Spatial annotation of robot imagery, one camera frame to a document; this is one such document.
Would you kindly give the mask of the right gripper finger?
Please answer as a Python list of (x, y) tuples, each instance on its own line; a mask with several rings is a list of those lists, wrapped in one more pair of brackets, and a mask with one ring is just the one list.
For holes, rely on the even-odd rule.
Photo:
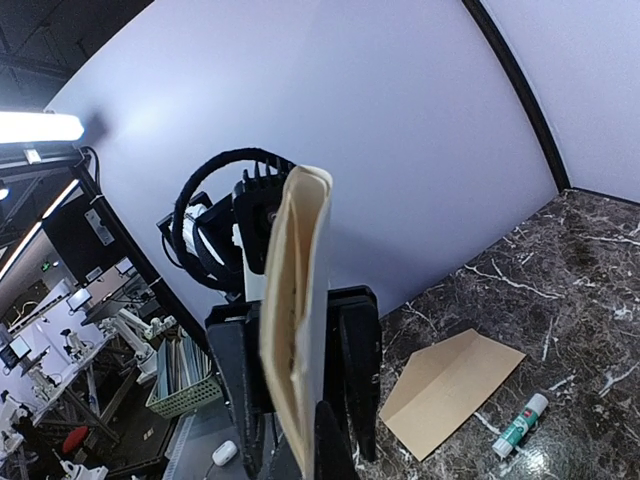
[(337, 419), (326, 401), (316, 405), (314, 442), (315, 480), (359, 479)]

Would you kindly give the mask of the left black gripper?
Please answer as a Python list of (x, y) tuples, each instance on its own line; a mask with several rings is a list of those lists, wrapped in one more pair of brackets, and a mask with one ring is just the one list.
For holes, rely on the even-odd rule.
[(274, 327), (291, 341), (299, 329), (327, 332), (327, 400), (345, 443), (355, 442), (365, 460), (376, 460), (382, 332), (377, 297), (369, 287), (330, 290), (310, 306), (304, 293), (217, 305), (205, 325), (247, 474), (262, 470), (265, 415), (273, 411), (259, 356), (261, 327)]

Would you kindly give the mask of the cream lined letter paper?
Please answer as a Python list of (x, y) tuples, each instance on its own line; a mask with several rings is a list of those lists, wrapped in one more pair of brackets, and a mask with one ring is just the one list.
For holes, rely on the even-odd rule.
[(260, 312), (266, 385), (305, 479), (315, 473), (315, 409), (324, 390), (332, 187), (332, 176), (317, 167), (289, 173), (269, 240)]

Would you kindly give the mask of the brown kraft paper envelope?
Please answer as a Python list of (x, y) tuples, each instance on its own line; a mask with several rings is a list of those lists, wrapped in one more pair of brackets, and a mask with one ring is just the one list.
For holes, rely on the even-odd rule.
[(414, 352), (379, 416), (418, 461), (447, 440), (525, 354), (468, 329)]

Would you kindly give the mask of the green white glue stick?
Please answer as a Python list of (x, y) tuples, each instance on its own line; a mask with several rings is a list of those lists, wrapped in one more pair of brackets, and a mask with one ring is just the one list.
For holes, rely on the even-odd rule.
[(536, 393), (527, 402), (524, 409), (493, 443), (492, 450), (500, 459), (504, 459), (518, 446), (528, 431), (536, 424), (549, 404), (542, 394)]

